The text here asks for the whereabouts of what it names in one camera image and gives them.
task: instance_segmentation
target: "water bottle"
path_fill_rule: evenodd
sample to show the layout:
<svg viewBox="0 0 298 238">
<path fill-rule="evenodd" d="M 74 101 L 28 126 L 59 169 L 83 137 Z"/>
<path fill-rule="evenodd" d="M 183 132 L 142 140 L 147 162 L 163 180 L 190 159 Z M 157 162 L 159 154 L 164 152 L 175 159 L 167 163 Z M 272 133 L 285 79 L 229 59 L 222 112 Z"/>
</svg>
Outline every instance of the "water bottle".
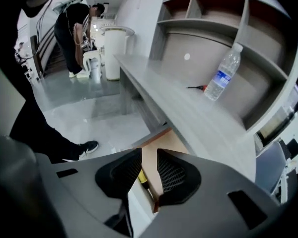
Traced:
<svg viewBox="0 0 298 238">
<path fill-rule="evenodd" d="M 205 95 L 212 101 L 216 101 L 219 98 L 237 71 L 242 50 L 243 46 L 241 44 L 234 43 L 232 49 L 225 54 L 216 75 L 204 91 Z"/>
</svg>

